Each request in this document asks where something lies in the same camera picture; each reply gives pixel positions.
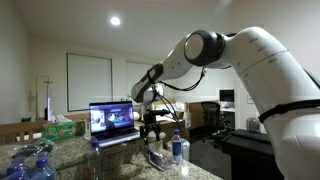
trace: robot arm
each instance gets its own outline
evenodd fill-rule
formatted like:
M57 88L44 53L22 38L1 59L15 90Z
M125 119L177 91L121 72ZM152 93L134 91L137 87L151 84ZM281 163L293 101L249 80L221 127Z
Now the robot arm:
M225 40L220 34L196 31L184 37L169 53L168 57L154 65L131 90L137 103L154 100L148 89L161 80L177 79L185 75L194 65L204 67L220 58ZM228 68L230 64L215 63L210 68Z
M319 84L277 39L257 27L232 37L196 31L147 72L132 98L150 102L143 94L151 84L179 78L193 65L232 66L264 120L281 173L286 179L320 177Z

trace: blue bottle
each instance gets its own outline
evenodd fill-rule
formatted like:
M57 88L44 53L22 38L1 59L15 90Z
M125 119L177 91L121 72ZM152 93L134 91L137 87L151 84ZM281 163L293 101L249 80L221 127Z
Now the blue bottle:
M21 169L21 167L17 164L11 165L7 168L7 177L5 180L29 180L29 176L27 173Z
M54 180L54 173L48 166L48 159L41 158L36 161L36 169L31 180Z
M40 152L38 154L38 160L41 159L48 159L47 169L50 170L53 174L55 174L55 169L53 168L52 164L50 164L49 153L46 151Z
M171 139L172 143L172 162L181 163L182 162L182 140L179 136L180 132L178 129L173 131L174 135Z
M24 157L16 157L12 160L13 166L19 166L22 171L25 171L28 175L30 173L30 169L24 164L25 158Z

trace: window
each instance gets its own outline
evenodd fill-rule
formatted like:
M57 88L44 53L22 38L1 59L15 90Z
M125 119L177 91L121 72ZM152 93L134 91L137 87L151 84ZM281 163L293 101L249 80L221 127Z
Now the window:
M112 101L111 59L67 53L68 112Z
M147 71L153 66L151 64L127 61L127 95L131 96L132 87L141 80Z

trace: ceiling light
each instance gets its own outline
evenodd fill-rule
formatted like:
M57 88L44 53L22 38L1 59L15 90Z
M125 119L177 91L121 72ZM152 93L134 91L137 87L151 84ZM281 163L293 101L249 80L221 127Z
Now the ceiling light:
M119 26L120 25L120 19L118 17L112 17L110 20L111 24L115 25L115 26Z

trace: plastic bottle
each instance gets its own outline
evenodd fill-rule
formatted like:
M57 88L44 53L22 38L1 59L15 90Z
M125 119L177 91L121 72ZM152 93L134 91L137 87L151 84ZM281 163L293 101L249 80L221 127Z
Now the plastic bottle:
M21 169L20 165L14 164L7 168L7 177L5 180L29 180L27 173Z
M41 159L48 159L47 169L48 169L49 171L51 171L53 174L55 174L56 171L55 171L55 169L53 168L52 164L50 163L49 153L46 152L46 151L40 152L40 153L38 154L38 160L41 160Z
M99 147L98 140L92 140L91 149L87 154L87 169L85 169L84 179L100 180L104 179L103 174L103 152Z
M31 180L54 180L55 174L48 166L48 159L41 158L36 161L36 169Z
M24 157L16 157L15 159L12 160L12 165L13 166L19 166L22 171L25 171L28 173L28 168L24 164L25 158Z
M182 140L179 136L180 132L178 129L173 131L174 135L171 139L172 143L172 162L173 163L181 163L182 162Z

